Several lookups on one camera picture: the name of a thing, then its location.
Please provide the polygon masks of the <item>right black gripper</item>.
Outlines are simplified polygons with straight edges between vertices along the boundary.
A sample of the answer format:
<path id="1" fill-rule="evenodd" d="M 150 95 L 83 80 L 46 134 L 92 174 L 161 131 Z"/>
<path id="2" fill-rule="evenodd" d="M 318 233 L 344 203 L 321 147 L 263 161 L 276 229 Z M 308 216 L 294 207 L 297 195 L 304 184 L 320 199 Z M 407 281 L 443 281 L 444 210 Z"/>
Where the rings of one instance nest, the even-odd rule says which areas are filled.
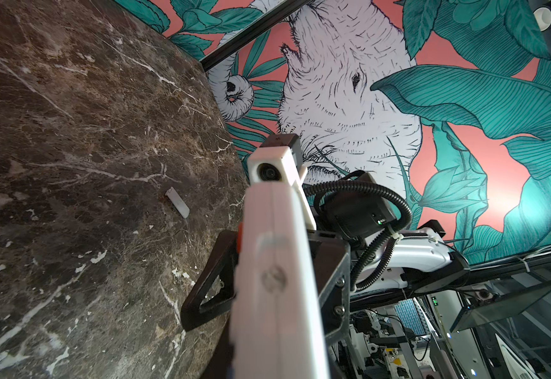
<path id="1" fill-rule="evenodd" d="M 327 346 L 343 340 L 350 325 L 351 257 L 349 243 L 338 235 L 308 235 Z M 231 309 L 235 297 L 238 233 L 222 231 L 207 263 L 180 311 L 190 332 Z"/>

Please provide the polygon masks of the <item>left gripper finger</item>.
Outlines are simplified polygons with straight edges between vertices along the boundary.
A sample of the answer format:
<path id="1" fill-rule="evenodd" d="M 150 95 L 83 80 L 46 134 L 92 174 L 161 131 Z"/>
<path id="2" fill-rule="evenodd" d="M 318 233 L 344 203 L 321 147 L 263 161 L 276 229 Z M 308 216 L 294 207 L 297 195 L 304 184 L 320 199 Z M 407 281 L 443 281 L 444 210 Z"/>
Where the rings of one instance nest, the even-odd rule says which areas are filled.
<path id="1" fill-rule="evenodd" d="M 200 379 L 232 379 L 234 376 L 232 369 L 233 358 L 234 346 L 230 341 L 230 327 L 225 326 L 212 358 L 210 358 Z"/>

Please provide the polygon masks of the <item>white remote control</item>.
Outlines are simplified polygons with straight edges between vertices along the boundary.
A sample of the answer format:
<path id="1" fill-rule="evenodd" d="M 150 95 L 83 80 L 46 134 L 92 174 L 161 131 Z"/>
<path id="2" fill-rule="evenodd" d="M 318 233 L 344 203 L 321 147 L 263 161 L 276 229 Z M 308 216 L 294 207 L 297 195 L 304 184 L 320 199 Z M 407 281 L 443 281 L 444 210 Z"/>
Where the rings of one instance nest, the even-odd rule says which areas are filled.
<path id="1" fill-rule="evenodd" d="M 286 183 L 246 191 L 230 338 L 234 378 L 328 378 L 302 207 Z"/>

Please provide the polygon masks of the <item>white battery compartment cover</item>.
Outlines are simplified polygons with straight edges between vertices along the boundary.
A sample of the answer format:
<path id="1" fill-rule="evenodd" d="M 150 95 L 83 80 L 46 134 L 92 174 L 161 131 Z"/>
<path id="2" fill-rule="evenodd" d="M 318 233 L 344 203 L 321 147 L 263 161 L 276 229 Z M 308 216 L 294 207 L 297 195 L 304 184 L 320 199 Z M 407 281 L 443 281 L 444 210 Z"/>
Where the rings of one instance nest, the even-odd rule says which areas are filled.
<path id="1" fill-rule="evenodd" d="M 166 191 L 165 196 L 169 200 L 169 202 L 171 202 L 171 204 L 176 208 L 183 219 L 187 219 L 189 217 L 190 208 L 184 202 L 179 193 L 174 189 L 174 187 L 171 186 Z"/>

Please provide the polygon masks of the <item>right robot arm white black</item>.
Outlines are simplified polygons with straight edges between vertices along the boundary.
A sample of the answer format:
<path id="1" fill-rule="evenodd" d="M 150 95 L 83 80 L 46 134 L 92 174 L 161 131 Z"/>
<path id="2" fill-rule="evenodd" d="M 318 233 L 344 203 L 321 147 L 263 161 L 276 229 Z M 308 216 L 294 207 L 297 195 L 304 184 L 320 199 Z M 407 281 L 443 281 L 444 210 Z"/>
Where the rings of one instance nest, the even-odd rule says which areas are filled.
<path id="1" fill-rule="evenodd" d="M 382 247 L 391 250 L 389 262 L 371 284 L 384 292 L 413 289 L 436 292 L 468 270 L 468 264 L 449 248 L 437 246 L 438 223 L 430 221 L 420 232 L 405 232 L 401 242 L 390 240 Z M 350 246 L 329 232 L 309 232 L 313 273 L 321 306 L 324 337 L 335 344 L 348 331 L 350 291 L 345 279 L 351 271 Z M 231 310 L 235 297 L 234 271 L 239 260 L 242 231 L 221 232 L 209 261 L 181 309 L 181 322 L 190 332 Z"/>

